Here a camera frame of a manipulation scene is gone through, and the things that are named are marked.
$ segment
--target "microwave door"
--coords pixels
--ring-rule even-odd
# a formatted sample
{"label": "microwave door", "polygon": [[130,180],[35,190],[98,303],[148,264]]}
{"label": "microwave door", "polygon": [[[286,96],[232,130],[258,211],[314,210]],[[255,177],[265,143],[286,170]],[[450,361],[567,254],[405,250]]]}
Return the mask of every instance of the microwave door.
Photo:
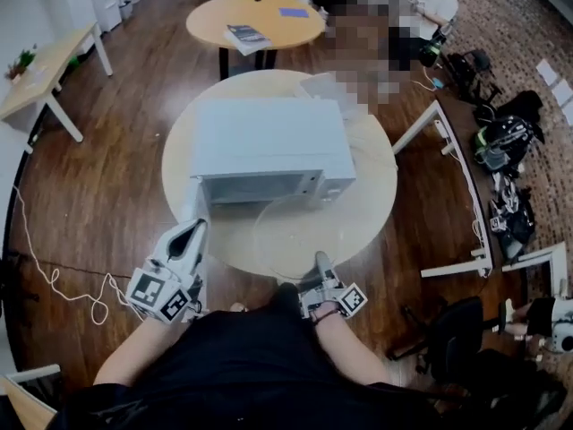
{"label": "microwave door", "polygon": [[181,219],[182,221],[204,219],[210,226],[211,216],[209,197],[205,192],[205,184],[199,176],[189,178]]}

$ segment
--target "white shirt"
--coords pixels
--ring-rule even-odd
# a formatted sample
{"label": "white shirt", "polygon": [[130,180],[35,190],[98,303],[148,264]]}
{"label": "white shirt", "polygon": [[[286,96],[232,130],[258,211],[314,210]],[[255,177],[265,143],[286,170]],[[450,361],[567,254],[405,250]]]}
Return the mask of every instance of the white shirt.
{"label": "white shirt", "polygon": [[[422,4],[423,10],[428,14],[451,21],[458,12],[458,0],[416,0]],[[420,38],[432,39],[433,34],[438,29],[438,24],[429,21],[421,14],[417,14],[417,25],[420,31]]]}

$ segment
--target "wooden table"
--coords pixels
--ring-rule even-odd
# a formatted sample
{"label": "wooden table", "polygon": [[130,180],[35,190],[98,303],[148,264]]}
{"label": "wooden table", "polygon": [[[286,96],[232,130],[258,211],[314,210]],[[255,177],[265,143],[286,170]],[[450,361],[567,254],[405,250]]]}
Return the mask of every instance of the wooden table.
{"label": "wooden table", "polygon": [[90,24],[84,29],[75,30],[65,38],[38,51],[34,60],[34,70],[26,71],[20,81],[14,84],[10,92],[8,92],[8,96],[0,107],[0,119],[6,118],[31,103],[46,102],[74,140],[81,142],[83,135],[81,135],[81,132],[57,103],[52,95],[52,90],[61,89],[58,81],[64,73],[65,67],[89,35],[94,39],[99,59],[104,66],[107,76],[111,76],[113,73],[111,65],[99,38],[96,24]]}
{"label": "wooden table", "polygon": [[[308,18],[281,16],[279,8],[304,9]],[[274,68],[277,50],[298,47],[316,39],[325,29],[324,20],[308,4],[296,0],[211,0],[187,17],[187,30],[203,43],[219,48],[221,80],[229,76],[229,49],[236,49],[223,35],[227,25],[250,25],[272,42],[266,49],[264,68]],[[256,54],[255,68],[263,68],[263,51]]]}
{"label": "wooden table", "polygon": [[475,219],[482,236],[482,246],[471,253],[474,258],[472,261],[422,270],[422,277],[466,271],[478,271],[485,275],[493,269],[496,262],[503,262],[501,249],[493,245],[497,243],[497,238],[492,233],[486,216],[486,212],[489,211],[489,202],[493,198],[492,176],[475,162],[474,152],[470,145],[471,139],[479,130],[473,116],[473,110],[471,105],[439,92],[437,100],[422,113],[392,147],[394,154],[398,154],[427,125],[436,125],[435,121],[439,120],[449,139],[441,153],[446,156],[455,152],[460,160],[459,164],[467,181],[467,189],[474,204]]}
{"label": "wooden table", "polygon": [[[243,73],[215,84],[189,104],[167,137],[161,168],[167,202],[178,221],[185,216],[196,104],[205,99],[293,97],[297,84],[309,76],[285,70]],[[346,134],[355,162],[356,180],[312,218],[319,227],[341,233],[337,256],[330,257],[335,264],[360,252],[378,235],[394,204],[398,182],[390,142],[374,116],[363,116],[346,125]],[[265,206],[266,203],[236,204],[212,209],[209,254],[243,271],[282,278],[285,273],[275,275],[261,262],[255,250],[255,222]],[[284,219],[282,223],[285,227],[291,224]],[[308,245],[306,256],[296,254],[294,247],[276,251],[293,256],[292,267],[286,270],[292,278],[300,277],[300,270],[309,271],[313,267],[314,253],[322,247],[313,237],[301,236],[300,241]]]}

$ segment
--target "blue paper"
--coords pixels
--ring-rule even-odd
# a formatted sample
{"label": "blue paper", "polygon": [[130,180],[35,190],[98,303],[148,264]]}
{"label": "blue paper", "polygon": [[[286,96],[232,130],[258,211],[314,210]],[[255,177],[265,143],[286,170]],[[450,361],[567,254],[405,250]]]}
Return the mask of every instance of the blue paper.
{"label": "blue paper", "polygon": [[301,8],[278,8],[281,16],[291,18],[307,18],[308,12]]}
{"label": "blue paper", "polygon": [[444,83],[438,80],[437,78],[432,78],[433,85],[438,88],[439,90],[444,89]]}

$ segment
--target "hand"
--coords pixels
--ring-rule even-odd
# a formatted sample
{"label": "hand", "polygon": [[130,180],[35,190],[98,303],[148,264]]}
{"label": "hand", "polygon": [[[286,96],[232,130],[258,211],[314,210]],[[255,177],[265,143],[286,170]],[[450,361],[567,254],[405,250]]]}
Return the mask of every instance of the hand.
{"label": "hand", "polygon": [[414,1],[414,11],[416,11],[417,13],[420,13],[422,16],[425,15],[425,8],[424,7],[425,7],[425,5],[423,3]]}

